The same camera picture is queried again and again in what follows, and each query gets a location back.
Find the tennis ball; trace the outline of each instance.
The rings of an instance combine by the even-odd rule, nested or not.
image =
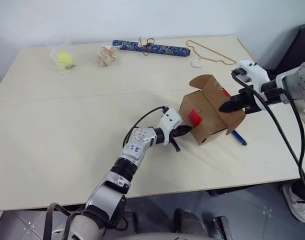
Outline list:
[[[65,51],[61,51],[57,54],[57,61],[62,65],[63,67],[67,68],[74,65],[74,59],[73,57]]]

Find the clear plastic bag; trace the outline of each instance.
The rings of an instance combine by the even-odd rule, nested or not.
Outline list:
[[[68,37],[52,36],[47,42],[49,56],[60,70],[73,69],[77,66],[77,55]]]
[[[110,66],[119,55],[119,46],[101,45],[96,55],[99,66]]]

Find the table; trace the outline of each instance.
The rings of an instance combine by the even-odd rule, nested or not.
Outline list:
[[[156,44],[185,46],[186,38]],[[250,55],[235,36],[192,38],[237,61]],[[179,109],[195,91],[189,81],[213,74],[231,94],[241,87],[234,66],[197,59],[121,51],[113,65],[96,65],[100,43],[77,44],[79,66],[63,73],[51,64],[46,47],[20,51],[0,84],[0,210],[85,203],[122,150],[129,128],[161,105]],[[206,50],[202,53],[218,58]],[[273,111],[296,153],[300,134],[289,105]],[[155,113],[141,126],[155,126]],[[152,147],[136,172],[128,197],[209,190],[295,179],[298,169],[269,115],[248,115],[238,127],[248,145],[225,131],[198,146],[189,133],[181,147]]]

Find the sneaker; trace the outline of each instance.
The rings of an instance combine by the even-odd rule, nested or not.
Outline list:
[[[281,186],[283,195],[287,201],[288,207],[291,213],[296,219],[305,223],[305,203],[298,203],[297,201],[303,201],[299,196],[292,191],[291,184],[283,184]]]

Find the white hook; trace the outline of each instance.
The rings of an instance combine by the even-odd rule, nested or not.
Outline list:
[[[201,59],[199,58],[199,59],[196,59],[196,60],[192,60],[191,62],[190,62],[190,65],[192,66],[192,67],[194,67],[194,68],[202,68],[202,66],[195,66],[193,63],[196,63],[196,62],[199,62]]]

